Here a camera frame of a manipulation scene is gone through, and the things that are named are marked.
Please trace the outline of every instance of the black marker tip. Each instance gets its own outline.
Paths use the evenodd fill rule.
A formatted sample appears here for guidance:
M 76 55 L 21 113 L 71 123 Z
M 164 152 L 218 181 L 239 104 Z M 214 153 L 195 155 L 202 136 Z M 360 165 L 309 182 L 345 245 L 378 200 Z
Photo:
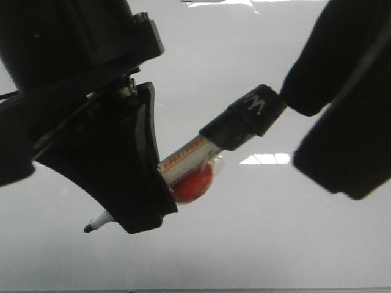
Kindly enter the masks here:
M 92 231 L 92 227 L 91 227 L 91 224 L 88 224 L 87 226 L 84 227 L 84 232 L 85 233 L 90 233 Z

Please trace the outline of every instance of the marker tip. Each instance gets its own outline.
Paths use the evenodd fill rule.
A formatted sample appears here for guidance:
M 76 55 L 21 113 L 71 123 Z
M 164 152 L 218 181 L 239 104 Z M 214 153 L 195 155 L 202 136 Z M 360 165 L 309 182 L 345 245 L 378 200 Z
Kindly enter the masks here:
M 87 226 L 84 227 L 84 232 L 85 233 L 90 233 L 92 231 L 92 226 L 91 224 L 88 224 Z

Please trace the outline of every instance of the white background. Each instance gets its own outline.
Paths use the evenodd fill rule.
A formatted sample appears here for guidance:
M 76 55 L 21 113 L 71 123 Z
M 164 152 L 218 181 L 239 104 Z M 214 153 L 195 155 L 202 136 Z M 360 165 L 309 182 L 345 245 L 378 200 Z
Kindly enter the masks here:
M 164 158 L 258 84 L 279 91 L 326 2 L 130 4 L 156 21 L 166 47 L 135 75 L 155 84 Z M 0 91 L 12 89 L 1 69 Z M 116 223 L 84 234 L 101 207 L 37 166 L 0 189 L 0 290 L 390 286 L 390 183 L 352 201 L 291 164 L 240 164 L 253 154 L 293 154 L 316 119 L 287 110 L 264 137 L 224 153 L 203 198 L 135 235 Z

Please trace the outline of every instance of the black marker cap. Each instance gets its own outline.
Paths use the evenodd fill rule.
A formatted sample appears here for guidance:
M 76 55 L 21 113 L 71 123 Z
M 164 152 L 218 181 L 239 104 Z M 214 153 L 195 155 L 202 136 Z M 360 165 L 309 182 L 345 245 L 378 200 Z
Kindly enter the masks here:
M 254 135 L 263 136 L 287 105 L 267 85 L 259 85 L 200 130 L 218 147 L 233 151 Z

